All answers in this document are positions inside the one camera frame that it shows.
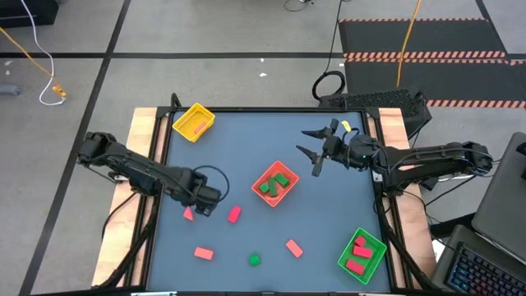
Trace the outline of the light wooden side board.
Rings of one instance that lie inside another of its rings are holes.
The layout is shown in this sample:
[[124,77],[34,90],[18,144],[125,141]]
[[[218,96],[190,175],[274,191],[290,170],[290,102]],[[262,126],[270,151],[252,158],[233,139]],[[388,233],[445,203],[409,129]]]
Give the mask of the light wooden side board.
[[[383,141],[387,146],[408,149],[408,137],[400,109],[379,109]],[[405,249],[422,272],[431,277],[436,269],[436,258],[431,234],[424,212],[423,199],[418,185],[405,188],[403,195],[395,198],[395,208],[388,221],[404,243]]]
[[[135,109],[126,145],[138,154],[160,161],[168,119],[157,118],[156,114],[156,108]],[[118,267],[139,232],[145,228],[153,204],[153,197],[134,196],[126,181],[115,186],[110,209],[116,213],[104,228],[93,286],[102,284]]]

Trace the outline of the black backlit keyboard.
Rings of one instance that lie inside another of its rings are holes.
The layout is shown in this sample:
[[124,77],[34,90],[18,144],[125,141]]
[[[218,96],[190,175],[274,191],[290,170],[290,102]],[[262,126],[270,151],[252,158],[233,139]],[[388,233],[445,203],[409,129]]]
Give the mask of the black backlit keyboard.
[[464,294],[526,296],[526,279],[506,271],[464,243],[457,247],[445,285]]

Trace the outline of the yellow plastic basket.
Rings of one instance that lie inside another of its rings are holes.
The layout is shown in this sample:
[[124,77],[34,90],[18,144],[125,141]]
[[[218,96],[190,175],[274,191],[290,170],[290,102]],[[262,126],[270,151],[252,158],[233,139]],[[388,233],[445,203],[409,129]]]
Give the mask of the yellow plastic basket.
[[[200,133],[195,134],[194,130],[201,122],[207,122],[207,124]],[[195,103],[172,125],[172,128],[186,140],[196,142],[214,122],[215,115],[203,105]]]

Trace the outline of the orange plastic basket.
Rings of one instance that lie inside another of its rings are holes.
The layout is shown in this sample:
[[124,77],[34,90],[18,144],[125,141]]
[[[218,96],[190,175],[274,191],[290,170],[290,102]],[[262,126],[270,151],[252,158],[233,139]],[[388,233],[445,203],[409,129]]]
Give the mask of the orange plastic basket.
[[[271,197],[270,193],[262,193],[259,189],[259,186],[262,183],[267,183],[271,177],[274,177],[277,173],[284,175],[289,181],[290,184],[287,187],[281,187],[277,183],[277,192],[276,197]],[[298,183],[299,177],[281,161],[276,160],[251,186],[252,191],[264,202],[266,202],[270,207],[276,207],[293,189],[293,187]]]

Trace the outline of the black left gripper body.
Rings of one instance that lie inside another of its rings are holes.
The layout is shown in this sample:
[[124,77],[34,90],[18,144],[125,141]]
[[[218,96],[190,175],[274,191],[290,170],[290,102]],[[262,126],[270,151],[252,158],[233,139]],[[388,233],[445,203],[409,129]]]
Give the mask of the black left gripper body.
[[210,216],[221,201],[221,191],[203,183],[198,183],[191,192],[195,212],[200,215]]

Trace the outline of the black cabinet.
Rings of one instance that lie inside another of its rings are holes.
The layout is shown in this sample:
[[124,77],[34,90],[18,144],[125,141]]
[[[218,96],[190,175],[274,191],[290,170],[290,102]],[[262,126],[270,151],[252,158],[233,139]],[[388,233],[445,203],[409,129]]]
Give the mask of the black cabinet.
[[56,0],[0,0],[0,27],[52,25],[58,9]]

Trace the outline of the black metal table frame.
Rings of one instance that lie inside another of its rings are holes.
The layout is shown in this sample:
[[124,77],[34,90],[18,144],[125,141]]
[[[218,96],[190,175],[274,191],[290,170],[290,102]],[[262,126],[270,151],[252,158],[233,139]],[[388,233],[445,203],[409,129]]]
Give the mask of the black metal table frame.
[[[216,109],[213,126],[196,142],[173,132],[167,165],[198,169],[226,197],[210,216],[197,215],[193,221],[183,217],[178,202],[162,198],[146,288],[155,292],[390,290],[385,263],[368,284],[337,264],[357,228],[381,236],[371,172],[327,160],[315,177],[311,161],[297,148],[319,151],[321,140],[302,131],[327,127],[333,118],[356,128],[364,124],[361,112],[232,108]],[[251,186],[276,160],[299,181],[276,207],[270,207]],[[242,207],[236,224],[228,222],[233,206]],[[286,248],[289,239],[302,248],[299,258]],[[195,257],[196,247],[213,250],[213,259]],[[259,266],[250,266],[252,253],[260,256]]]

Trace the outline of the green plastic basket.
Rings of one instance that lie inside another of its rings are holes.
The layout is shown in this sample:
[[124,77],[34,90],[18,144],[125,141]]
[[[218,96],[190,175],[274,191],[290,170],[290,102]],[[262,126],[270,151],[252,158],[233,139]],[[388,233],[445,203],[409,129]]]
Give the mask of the green plastic basket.
[[[372,257],[370,259],[357,257],[353,255],[353,246],[354,239],[362,235],[366,240],[364,247],[370,248],[372,250]],[[357,228],[356,232],[349,240],[347,246],[344,248],[343,252],[340,254],[337,264],[343,270],[348,272],[351,276],[356,278],[362,284],[368,284],[372,276],[376,273],[377,267],[380,265],[383,256],[387,250],[387,246],[379,239],[377,239],[372,234],[368,233],[365,229]],[[365,271],[362,275],[356,275],[349,271],[345,267],[345,263],[348,259],[356,261],[365,267]]]

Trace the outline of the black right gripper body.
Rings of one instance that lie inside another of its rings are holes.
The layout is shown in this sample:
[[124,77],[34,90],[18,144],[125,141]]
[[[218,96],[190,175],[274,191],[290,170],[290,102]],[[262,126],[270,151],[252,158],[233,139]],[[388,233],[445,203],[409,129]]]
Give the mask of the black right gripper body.
[[[342,137],[335,135],[338,125],[339,120],[333,118],[330,121],[330,125],[328,127],[334,129],[334,134],[332,136],[328,136],[327,138],[321,139],[324,142],[319,155],[323,158],[323,162],[325,159],[339,161],[346,168],[348,168],[348,160],[347,157],[344,156],[344,153],[348,151],[348,146],[344,144],[344,139]],[[313,165],[313,175],[315,177],[320,175],[323,162],[321,164]]]

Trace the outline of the black hazard-striped floor mat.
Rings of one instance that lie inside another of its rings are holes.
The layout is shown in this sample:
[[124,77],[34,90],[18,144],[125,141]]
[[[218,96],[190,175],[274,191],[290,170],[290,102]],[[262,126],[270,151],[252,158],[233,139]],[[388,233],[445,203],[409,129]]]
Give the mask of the black hazard-striped floor mat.
[[408,59],[402,68],[389,59],[351,58],[345,63],[353,93],[421,91],[430,107],[526,109],[526,89],[505,59]]
[[346,58],[504,58],[504,46],[483,18],[341,19]]

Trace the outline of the black diagonal frame brace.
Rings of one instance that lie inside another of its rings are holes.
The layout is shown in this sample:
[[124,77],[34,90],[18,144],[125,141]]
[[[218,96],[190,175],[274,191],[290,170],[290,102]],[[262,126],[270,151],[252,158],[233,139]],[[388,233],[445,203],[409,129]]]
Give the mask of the black diagonal frame brace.
[[418,266],[406,248],[396,200],[387,197],[384,193],[376,193],[373,208],[379,217],[383,234],[398,253],[405,288],[415,290],[414,281],[416,281],[422,290],[438,291],[440,288]]
[[105,231],[92,281],[94,289],[145,285],[158,211],[158,197],[140,197],[124,207],[124,216]]

